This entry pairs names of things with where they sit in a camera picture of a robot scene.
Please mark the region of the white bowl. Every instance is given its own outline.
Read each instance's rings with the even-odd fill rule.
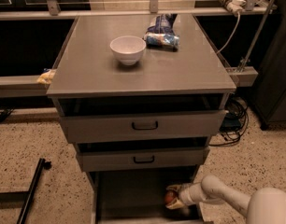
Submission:
[[[114,57],[125,65],[138,62],[146,47],[145,41],[137,36],[120,36],[110,43]]]

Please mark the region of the black metal pole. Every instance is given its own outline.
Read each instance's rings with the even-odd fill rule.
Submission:
[[[39,159],[38,165],[36,167],[36,171],[34,173],[33,179],[32,179],[32,183],[30,185],[29,191],[27,193],[27,196],[24,200],[22,209],[21,209],[21,213],[18,219],[17,224],[23,224],[25,222],[25,220],[27,219],[27,215],[30,209],[30,206],[32,204],[32,200],[36,191],[36,187],[42,172],[42,169],[45,165],[45,159]]]

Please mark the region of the black handle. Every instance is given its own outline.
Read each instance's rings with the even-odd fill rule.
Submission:
[[[152,122],[132,122],[132,128],[136,131],[151,131],[156,130],[159,127],[158,121]]]
[[[136,163],[136,164],[152,163],[152,162],[154,162],[154,155],[152,155],[149,160],[139,161],[136,157],[133,157],[133,160],[134,160],[134,163]]]

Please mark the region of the drawer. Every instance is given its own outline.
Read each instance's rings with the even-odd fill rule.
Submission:
[[[62,117],[69,143],[198,137],[218,132],[224,110],[163,114]]]
[[[206,141],[204,137],[92,144],[79,147],[86,151],[80,152],[77,160],[83,172],[201,165],[209,148],[197,144]]]
[[[93,204],[94,224],[204,223],[195,205],[164,207],[165,188],[190,183],[196,167],[98,172]]]

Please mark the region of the robotic hand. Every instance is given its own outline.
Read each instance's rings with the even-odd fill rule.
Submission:
[[[166,197],[169,209],[227,202],[246,218],[247,224],[286,224],[286,192],[279,189],[259,189],[248,196],[229,188],[218,177],[207,175],[200,183],[168,186]]]

